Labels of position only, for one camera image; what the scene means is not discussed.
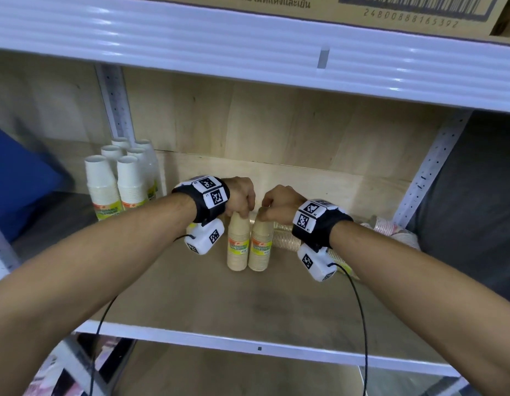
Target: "black strap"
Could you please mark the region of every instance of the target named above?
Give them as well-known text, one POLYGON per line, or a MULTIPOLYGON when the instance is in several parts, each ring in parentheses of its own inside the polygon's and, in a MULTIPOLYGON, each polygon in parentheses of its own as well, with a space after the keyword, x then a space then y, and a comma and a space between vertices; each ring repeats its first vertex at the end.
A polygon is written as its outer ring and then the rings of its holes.
POLYGON ((197 176, 179 183, 173 193, 185 193, 196 204, 196 218, 193 222, 205 226, 225 211, 230 192, 222 179, 211 175, 197 176))
POLYGON ((326 200, 308 200, 293 218, 293 236, 301 239, 315 252, 330 246, 330 233, 339 221, 353 221, 350 215, 326 200))

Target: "cardboard box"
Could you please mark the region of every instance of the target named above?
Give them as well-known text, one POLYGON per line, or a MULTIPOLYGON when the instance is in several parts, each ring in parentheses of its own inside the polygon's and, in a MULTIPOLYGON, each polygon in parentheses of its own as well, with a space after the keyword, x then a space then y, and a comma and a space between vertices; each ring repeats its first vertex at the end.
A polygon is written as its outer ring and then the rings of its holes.
POLYGON ((508 0, 164 0, 370 28, 481 39, 508 0))

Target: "yellow green label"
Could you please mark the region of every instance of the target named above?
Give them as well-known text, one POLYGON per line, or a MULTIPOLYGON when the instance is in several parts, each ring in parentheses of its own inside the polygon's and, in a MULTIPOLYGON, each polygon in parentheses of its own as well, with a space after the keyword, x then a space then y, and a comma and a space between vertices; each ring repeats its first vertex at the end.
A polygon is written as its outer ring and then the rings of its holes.
POLYGON ((270 254, 272 241, 259 242, 257 239, 251 239, 251 252, 256 255, 270 254))
POLYGON ((154 200, 156 198, 156 185, 152 185, 149 189, 147 189, 147 197, 149 200, 154 200))
POLYGON ((107 219, 113 215, 118 215, 120 212, 122 212, 123 205, 121 204, 121 201, 118 200, 115 203, 108 205, 94 204, 93 209, 96 212, 97 219, 102 221, 103 219, 107 219))
POLYGON ((144 205, 147 201, 149 201, 149 199, 145 199, 143 200, 142 202, 139 202, 139 203, 125 203, 123 202, 123 209, 124 210, 131 210, 133 208, 137 208, 137 207, 140 207, 142 205, 144 205))
POLYGON ((228 238, 228 252, 235 255, 243 255, 248 252, 250 240, 236 241, 228 238))

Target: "black cable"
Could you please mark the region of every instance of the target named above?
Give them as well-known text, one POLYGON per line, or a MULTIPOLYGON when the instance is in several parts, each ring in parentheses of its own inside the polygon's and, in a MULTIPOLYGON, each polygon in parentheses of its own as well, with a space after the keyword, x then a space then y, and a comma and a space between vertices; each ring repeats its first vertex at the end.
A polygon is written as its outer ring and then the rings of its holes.
MULTIPOLYGON (((175 240, 173 240, 173 242, 177 241, 178 239, 185 238, 186 236, 189 236, 191 239, 194 239, 193 235, 182 235, 182 236, 177 237, 175 240)), ((103 317, 101 317, 101 320, 99 321, 99 326, 97 327, 96 338, 99 336, 99 332, 101 330, 101 325, 103 324, 103 321, 105 320, 105 317, 107 316, 109 309, 112 307, 112 303, 114 303, 114 301, 116 301, 116 299, 117 299, 117 296, 112 299, 112 301, 108 304, 105 312, 103 313, 103 317)), ((90 396, 92 396, 92 394, 93 394, 93 374, 94 374, 95 370, 96 370, 96 353, 95 353, 95 351, 92 351, 92 363, 90 365, 90 392, 89 392, 90 396)))
POLYGON ((347 270, 340 266, 338 263, 333 262, 328 266, 338 266, 341 268, 341 271, 345 273, 348 280, 350 280, 352 289, 354 289, 354 293, 356 294, 357 304, 359 306, 359 312, 361 313, 361 321, 363 322, 363 337, 365 338, 365 378, 363 379, 363 396, 367 395, 367 380, 368 380, 368 341, 367 341, 367 327, 365 326, 365 315, 363 314, 363 307, 361 306, 361 300, 359 299, 359 295, 357 294, 356 286, 354 285, 354 281, 351 276, 348 274, 347 270))

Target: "dark gray fabric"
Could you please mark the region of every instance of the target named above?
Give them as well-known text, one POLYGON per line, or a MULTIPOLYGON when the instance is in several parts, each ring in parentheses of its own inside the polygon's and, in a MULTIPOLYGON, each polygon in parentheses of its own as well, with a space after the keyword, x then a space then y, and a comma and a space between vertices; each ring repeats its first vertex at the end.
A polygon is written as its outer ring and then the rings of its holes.
POLYGON ((510 300, 509 114, 473 114, 408 229, 422 251, 510 300))

